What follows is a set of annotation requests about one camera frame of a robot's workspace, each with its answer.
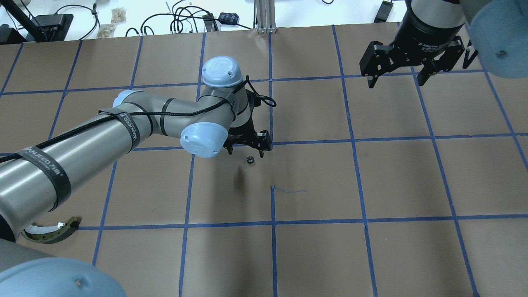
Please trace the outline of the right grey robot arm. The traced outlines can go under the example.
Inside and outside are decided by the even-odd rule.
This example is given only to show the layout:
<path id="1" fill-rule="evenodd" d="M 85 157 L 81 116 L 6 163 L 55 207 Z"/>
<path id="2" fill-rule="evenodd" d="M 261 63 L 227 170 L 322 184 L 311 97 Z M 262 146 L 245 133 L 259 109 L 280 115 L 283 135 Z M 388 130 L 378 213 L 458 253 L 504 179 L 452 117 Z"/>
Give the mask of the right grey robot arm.
<path id="1" fill-rule="evenodd" d="M 359 67 L 373 88 L 403 66 L 422 66 L 417 82 L 451 71 L 466 52 L 458 35 L 467 25 L 468 45 L 492 74 L 527 77 L 526 0 L 407 0 L 407 11 L 389 45 L 369 43 Z"/>

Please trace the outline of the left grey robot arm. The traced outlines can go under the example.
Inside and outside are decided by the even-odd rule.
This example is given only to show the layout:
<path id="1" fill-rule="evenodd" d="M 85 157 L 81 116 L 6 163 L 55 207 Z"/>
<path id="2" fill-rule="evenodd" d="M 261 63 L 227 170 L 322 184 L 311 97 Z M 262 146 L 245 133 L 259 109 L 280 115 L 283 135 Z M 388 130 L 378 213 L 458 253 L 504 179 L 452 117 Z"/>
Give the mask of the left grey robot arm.
<path id="1" fill-rule="evenodd" d="M 271 151 L 267 130 L 255 131 L 260 95 L 229 56 L 202 67 L 196 101 L 125 90 L 113 106 L 66 133 L 1 158 L 2 297 L 124 297 L 123 287 L 93 265 L 16 244 L 19 233 L 68 200 L 72 192 L 153 134 L 175 137 L 190 154 L 213 158 L 235 144 Z"/>

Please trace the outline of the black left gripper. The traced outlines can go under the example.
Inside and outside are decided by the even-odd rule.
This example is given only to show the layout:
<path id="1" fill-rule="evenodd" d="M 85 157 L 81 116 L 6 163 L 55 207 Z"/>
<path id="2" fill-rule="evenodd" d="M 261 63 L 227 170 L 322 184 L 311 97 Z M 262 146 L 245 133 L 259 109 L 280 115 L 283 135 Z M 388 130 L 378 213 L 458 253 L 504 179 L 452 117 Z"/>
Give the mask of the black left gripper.
<path id="1" fill-rule="evenodd" d="M 264 158 L 266 151 L 272 150 L 272 139 L 268 130 L 261 130 L 257 132 L 253 125 L 253 120 L 250 118 L 245 124 L 231 127 L 228 129 L 228 137 L 223 144 L 231 156 L 233 154 L 233 145 L 243 144 L 255 149 L 259 149 L 260 158 Z"/>

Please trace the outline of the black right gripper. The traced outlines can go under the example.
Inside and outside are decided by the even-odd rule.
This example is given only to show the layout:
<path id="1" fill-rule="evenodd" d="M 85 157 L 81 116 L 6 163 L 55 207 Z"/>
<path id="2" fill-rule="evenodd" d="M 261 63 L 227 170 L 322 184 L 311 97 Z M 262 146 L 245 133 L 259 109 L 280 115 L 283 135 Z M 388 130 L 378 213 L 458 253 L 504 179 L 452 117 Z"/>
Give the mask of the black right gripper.
<path id="1" fill-rule="evenodd" d="M 382 75 L 400 66 L 422 64 L 417 83 L 424 86 L 433 75 L 452 70 L 462 56 L 464 45 L 457 35 L 459 31 L 460 26 L 436 28 L 402 21 L 392 44 L 384 45 L 379 41 L 368 44 L 359 62 L 361 75 L 367 77 L 368 88 L 372 89 Z"/>

